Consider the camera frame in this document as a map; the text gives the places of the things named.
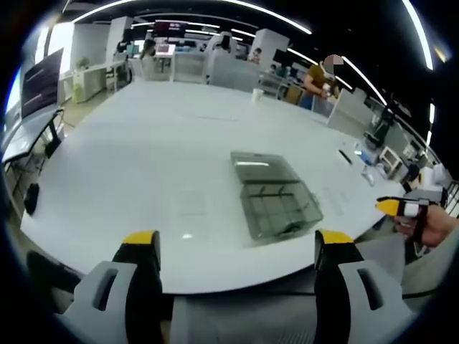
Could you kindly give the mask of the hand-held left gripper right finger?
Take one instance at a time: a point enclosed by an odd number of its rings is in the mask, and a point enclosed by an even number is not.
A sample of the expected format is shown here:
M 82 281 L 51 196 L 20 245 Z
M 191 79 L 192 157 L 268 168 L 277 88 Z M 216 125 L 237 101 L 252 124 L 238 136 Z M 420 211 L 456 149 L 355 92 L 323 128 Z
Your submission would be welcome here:
M 402 287 L 339 231 L 315 233 L 315 343 L 390 343 L 414 317 Z

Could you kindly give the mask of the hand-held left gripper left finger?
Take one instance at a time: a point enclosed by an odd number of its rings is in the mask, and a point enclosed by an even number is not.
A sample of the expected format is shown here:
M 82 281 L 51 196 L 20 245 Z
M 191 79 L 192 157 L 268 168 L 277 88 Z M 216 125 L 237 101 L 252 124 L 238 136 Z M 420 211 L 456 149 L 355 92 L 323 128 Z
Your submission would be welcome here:
M 161 343 L 160 234 L 129 234 L 74 289 L 59 316 L 80 343 Z

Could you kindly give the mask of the person's right hand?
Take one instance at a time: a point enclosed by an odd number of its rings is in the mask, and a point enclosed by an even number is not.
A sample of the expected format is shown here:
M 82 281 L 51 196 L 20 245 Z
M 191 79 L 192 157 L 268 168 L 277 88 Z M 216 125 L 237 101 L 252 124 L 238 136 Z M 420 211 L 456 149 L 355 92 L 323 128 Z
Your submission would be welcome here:
M 395 228 L 399 233 L 411 237 L 420 218 L 396 216 Z M 458 228 L 458 219 L 450 216 L 443 208 L 431 205 L 423 221 L 422 244 L 426 247 L 437 247 L 448 235 Z

